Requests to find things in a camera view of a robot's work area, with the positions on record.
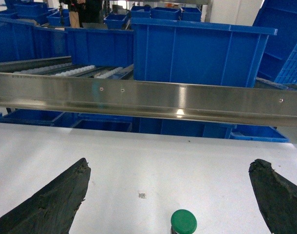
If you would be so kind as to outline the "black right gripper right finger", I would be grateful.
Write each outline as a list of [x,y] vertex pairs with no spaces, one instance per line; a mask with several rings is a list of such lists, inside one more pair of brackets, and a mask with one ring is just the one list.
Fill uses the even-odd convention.
[[253,161],[248,172],[259,211],[270,232],[297,234],[297,185],[263,159]]

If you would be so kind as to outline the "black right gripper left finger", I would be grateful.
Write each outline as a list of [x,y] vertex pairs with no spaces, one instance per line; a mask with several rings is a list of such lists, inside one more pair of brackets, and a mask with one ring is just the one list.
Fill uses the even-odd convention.
[[0,234],[67,234],[91,176],[85,158],[0,217]]

